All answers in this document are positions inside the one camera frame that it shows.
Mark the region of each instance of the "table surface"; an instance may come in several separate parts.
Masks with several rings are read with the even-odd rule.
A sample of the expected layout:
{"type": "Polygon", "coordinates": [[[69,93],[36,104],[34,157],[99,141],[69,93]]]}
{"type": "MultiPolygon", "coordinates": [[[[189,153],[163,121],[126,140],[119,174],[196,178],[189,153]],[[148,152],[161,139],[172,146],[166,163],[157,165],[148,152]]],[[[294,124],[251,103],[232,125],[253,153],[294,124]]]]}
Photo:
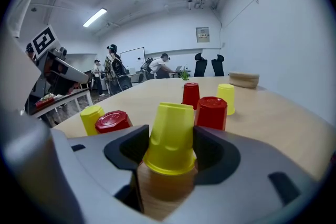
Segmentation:
{"type": "MultiPolygon", "coordinates": [[[[197,82],[201,97],[215,96],[218,84],[228,83],[228,77],[149,80],[98,105],[105,112],[126,111],[134,126],[149,124],[151,131],[159,103],[181,103],[186,82],[197,82]]],[[[336,144],[335,129],[330,124],[262,87],[235,87],[235,108],[236,112],[227,116],[226,131],[276,147],[313,178],[321,179],[336,144]]],[[[79,114],[55,128],[67,137],[86,135],[79,114]]],[[[152,172],[142,163],[138,177],[145,214],[164,219],[192,192],[195,173],[194,169],[182,176],[167,177],[152,172]]]]}
{"type": "Polygon", "coordinates": [[[35,108],[31,109],[31,110],[29,111],[29,114],[30,114],[30,115],[34,115],[34,114],[36,114],[37,112],[39,112],[39,111],[41,111],[41,110],[43,110],[43,109],[46,109],[46,108],[48,108],[48,107],[50,107],[50,106],[52,106],[52,105],[54,105],[54,104],[57,104],[57,103],[59,103],[60,101],[62,101],[62,100],[64,100],[64,99],[67,99],[67,98],[69,98],[69,97],[73,97],[74,95],[77,95],[77,94],[80,94],[80,93],[83,93],[83,92],[86,92],[86,91],[89,91],[89,89],[88,89],[88,88],[85,88],[85,89],[74,89],[74,90],[72,91],[71,94],[68,94],[68,95],[65,95],[65,96],[63,96],[63,97],[57,98],[57,99],[55,99],[54,102],[52,102],[52,103],[48,103],[48,104],[46,104],[46,105],[40,106],[39,108],[36,108],[36,107],[35,107],[35,108]]]}

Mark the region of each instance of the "yellow cup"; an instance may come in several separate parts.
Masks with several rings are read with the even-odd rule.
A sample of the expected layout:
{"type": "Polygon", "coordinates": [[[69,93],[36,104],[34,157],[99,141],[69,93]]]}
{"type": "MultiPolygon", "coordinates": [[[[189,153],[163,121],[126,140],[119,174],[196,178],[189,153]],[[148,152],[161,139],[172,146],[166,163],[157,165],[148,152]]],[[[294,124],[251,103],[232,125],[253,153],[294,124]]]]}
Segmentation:
{"type": "Polygon", "coordinates": [[[218,85],[217,97],[227,103],[227,115],[235,113],[235,87],[231,84],[218,85]]]}
{"type": "Polygon", "coordinates": [[[160,103],[143,162],[165,175],[191,171],[195,163],[193,127],[192,105],[160,103]]]}
{"type": "Polygon", "coordinates": [[[98,134],[94,124],[104,114],[104,110],[98,105],[89,106],[80,113],[80,118],[88,135],[98,134]]]}

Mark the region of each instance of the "red cup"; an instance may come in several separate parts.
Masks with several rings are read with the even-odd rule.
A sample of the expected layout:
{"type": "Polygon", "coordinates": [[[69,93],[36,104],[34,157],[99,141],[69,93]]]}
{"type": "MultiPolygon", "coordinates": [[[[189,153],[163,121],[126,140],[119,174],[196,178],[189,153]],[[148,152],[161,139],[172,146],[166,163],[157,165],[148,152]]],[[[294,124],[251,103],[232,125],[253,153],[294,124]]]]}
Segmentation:
{"type": "Polygon", "coordinates": [[[197,103],[200,99],[198,83],[186,83],[183,88],[182,104],[192,105],[194,110],[197,109],[197,103]]]}
{"type": "Polygon", "coordinates": [[[127,113],[121,110],[111,111],[101,116],[95,123],[96,130],[103,134],[131,127],[127,113]]]}
{"type": "Polygon", "coordinates": [[[196,126],[225,130],[227,103],[218,97],[203,97],[197,105],[196,126]]]}

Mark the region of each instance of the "upside-down cup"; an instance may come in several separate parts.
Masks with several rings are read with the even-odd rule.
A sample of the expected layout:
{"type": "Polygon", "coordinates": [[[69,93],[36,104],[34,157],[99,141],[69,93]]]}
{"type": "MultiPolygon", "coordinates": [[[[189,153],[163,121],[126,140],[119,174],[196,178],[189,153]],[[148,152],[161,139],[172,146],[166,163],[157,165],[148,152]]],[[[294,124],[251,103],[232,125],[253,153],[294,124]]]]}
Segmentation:
{"type": "Polygon", "coordinates": [[[227,115],[235,113],[235,87],[231,84],[218,85],[217,97],[227,103],[227,115]]]}
{"type": "Polygon", "coordinates": [[[219,97],[203,97],[197,105],[195,126],[225,130],[227,104],[219,97]]]}
{"type": "Polygon", "coordinates": [[[95,126],[96,121],[104,115],[104,110],[98,105],[92,105],[80,112],[85,131],[87,135],[98,134],[95,126]]]}
{"type": "Polygon", "coordinates": [[[194,168],[194,109],[190,105],[160,103],[149,148],[143,162],[164,175],[180,175],[194,168]]]}
{"type": "Polygon", "coordinates": [[[98,133],[109,133],[131,127],[127,113],[121,110],[111,111],[101,116],[95,124],[98,133]]]}
{"type": "Polygon", "coordinates": [[[196,110],[200,99],[199,92],[198,83],[186,83],[183,88],[182,104],[192,105],[194,110],[196,110]]]}

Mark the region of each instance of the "whiteboard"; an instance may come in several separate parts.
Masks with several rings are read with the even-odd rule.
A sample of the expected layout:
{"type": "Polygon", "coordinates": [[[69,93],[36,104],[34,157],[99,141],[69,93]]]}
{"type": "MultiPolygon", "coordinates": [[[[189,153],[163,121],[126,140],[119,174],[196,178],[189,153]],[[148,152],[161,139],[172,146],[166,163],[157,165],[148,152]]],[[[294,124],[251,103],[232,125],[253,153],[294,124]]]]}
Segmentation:
{"type": "Polygon", "coordinates": [[[145,48],[141,47],[121,52],[120,58],[126,69],[135,68],[135,71],[139,72],[141,66],[145,63],[145,48]]]}

